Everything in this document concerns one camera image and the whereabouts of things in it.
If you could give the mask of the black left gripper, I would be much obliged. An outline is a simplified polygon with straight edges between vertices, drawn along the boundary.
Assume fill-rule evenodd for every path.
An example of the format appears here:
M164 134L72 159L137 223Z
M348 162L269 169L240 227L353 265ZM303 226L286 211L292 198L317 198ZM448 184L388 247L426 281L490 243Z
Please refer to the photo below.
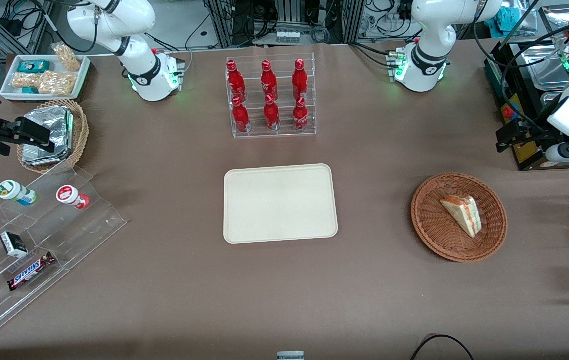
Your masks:
M511 126L502 126L495 132L495 150L503 153L515 144L520 143L521 138L527 138L527 143L536 143L538 146L550 147L554 145L554 130L549 127L530 125L524 118L511 119Z

